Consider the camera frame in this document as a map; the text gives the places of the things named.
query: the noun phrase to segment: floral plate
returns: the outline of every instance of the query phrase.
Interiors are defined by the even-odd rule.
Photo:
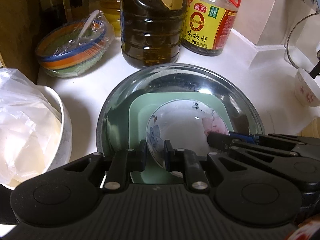
[[[163,104],[152,114],[146,140],[154,160],[164,168],[165,140],[170,140],[174,149],[184,148],[206,156],[212,151],[207,143],[211,131],[229,135],[226,123],[212,108],[196,100],[177,99]]]

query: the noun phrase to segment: small floral bowl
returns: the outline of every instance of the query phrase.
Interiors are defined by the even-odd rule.
[[[207,143],[212,131],[229,135],[226,123],[213,109],[199,101],[177,99],[163,104],[153,113],[146,129],[146,141],[154,160],[165,168],[165,140],[170,140],[174,149],[188,149],[206,156],[213,150]]]
[[[316,107],[320,105],[320,87],[303,68],[299,68],[295,76],[294,93],[304,106]]]

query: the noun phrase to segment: countertop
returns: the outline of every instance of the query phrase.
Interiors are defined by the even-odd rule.
[[[266,133],[296,134],[315,116],[320,116],[319,107],[303,107],[295,98],[293,81],[297,70],[283,58],[267,60],[263,67],[252,65],[249,68],[236,55],[239,51],[235,53],[234,46],[228,41],[223,53],[217,57],[201,56],[181,47],[177,62],[207,68],[230,80],[253,103]],[[59,79],[40,70],[38,85],[53,88],[70,113],[71,161],[96,152],[96,125],[102,105],[113,88],[136,71],[138,69],[122,57],[120,38],[116,38],[101,61],[82,76]],[[11,228],[0,225],[0,236]]]

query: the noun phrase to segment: black spoon handle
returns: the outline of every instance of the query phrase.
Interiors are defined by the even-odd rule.
[[[317,65],[309,72],[310,76],[315,79],[316,76],[320,73],[320,61]]]

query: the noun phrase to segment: metal bowl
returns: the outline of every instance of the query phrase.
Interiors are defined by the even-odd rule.
[[[261,119],[249,99],[230,81],[207,69],[163,64],[138,71],[119,83],[101,109],[96,133],[98,152],[113,156],[128,148],[128,113],[140,95],[154,92],[211,93],[224,104],[235,132],[263,134]]]

